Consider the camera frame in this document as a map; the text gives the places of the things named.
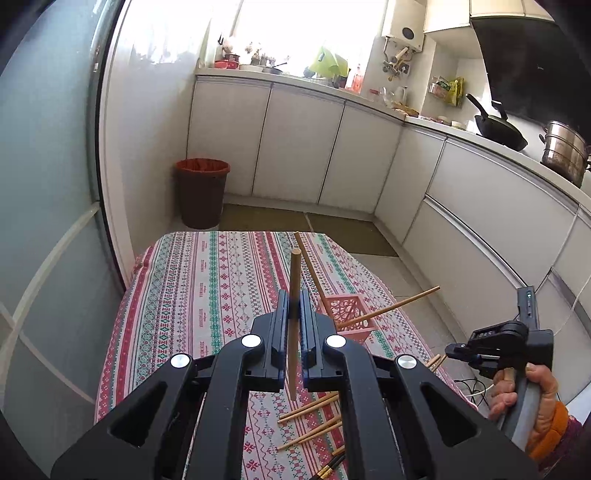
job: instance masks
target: patterned tablecloth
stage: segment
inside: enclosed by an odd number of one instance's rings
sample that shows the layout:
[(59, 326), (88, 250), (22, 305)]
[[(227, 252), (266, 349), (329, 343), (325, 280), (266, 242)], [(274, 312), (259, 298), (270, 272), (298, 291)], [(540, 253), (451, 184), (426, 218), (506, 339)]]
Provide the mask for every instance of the patterned tablecloth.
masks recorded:
[[(302, 235), (326, 294), (358, 293), (370, 310), (395, 299), (369, 270), (319, 233)], [(288, 290), (291, 249), (287, 232), (177, 232), (165, 235), (138, 257), (132, 285), (115, 322), (100, 378), (95, 420), (175, 353), (193, 357), (217, 353), (230, 340), (249, 333), (255, 317), (271, 312), (279, 289)], [(302, 288), (316, 289), (306, 268)], [(411, 353), (431, 357), (425, 341), (400, 309), (376, 319), (379, 330), (365, 342), (374, 355), (393, 358)], [(440, 369), (448, 385), (453, 381)], [(291, 449), (276, 447), (339, 413), (338, 402), (296, 421), (277, 417), (315, 400), (298, 382), (297, 399), (279, 393), (251, 393), (246, 420), (242, 479), (308, 479), (342, 445), (340, 429)], [(331, 479), (345, 479), (345, 465)]]

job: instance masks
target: window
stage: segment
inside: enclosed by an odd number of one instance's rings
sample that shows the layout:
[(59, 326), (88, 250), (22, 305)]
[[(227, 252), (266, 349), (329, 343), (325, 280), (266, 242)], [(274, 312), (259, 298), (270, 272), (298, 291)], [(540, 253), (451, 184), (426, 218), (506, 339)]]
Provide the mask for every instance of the window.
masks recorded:
[(291, 75), (302, 76), (320, 47), (365, 71), (385, 0), (244, 0), (234, 35), (261, 51)]

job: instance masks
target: wok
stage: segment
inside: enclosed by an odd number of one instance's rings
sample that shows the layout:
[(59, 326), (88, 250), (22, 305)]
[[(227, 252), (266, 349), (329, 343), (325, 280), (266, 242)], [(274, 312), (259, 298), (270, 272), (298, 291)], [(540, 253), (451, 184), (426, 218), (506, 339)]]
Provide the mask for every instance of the wok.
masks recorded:
[(521, 151), (527, 147), (527, 140), (523, 138), (521, 132), (515, 127), (515, 125), (512, 125), (507, 121), (507, 114), (500, 102), (492, 102), (492, 106), (501, 114), (501, 116), (498, 117), (486, 113), (484, 107), (471, 93), (467, 93), (466, 98), (480, 110), (480, 115), (475, 115), (474, 119), (476, 120), (478, 130), (483, 137), (488, 138), (493, 142), (506, 145), (517, 151)]

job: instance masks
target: black chopstick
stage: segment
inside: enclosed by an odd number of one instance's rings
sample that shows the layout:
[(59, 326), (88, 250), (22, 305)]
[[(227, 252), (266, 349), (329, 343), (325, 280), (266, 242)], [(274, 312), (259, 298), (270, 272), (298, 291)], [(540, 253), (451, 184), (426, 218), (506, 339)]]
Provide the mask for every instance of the black chopstick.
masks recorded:
[(345, 453), (340, 453), (336, 457), (332, 458), (330, 462), (328, 462), (324, 467), (322, 467), (318, 473), (310, 478), (310, 480), (320, 480), (322, 478), (328, 478), (328, 476), (336, 470), (336, 468), (341, 464), (341, 462), (345, 459)]

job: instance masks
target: trash can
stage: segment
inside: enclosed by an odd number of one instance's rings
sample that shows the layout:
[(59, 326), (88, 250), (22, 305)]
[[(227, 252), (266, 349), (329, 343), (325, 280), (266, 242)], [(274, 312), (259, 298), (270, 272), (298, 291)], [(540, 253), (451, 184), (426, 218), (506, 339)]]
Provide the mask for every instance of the trash can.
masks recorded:
[(183, 223), (197, 230), (216, 226), (222, 215), (230, 165), (211, 158), (189, 158), (177, 162), (175, 167)]

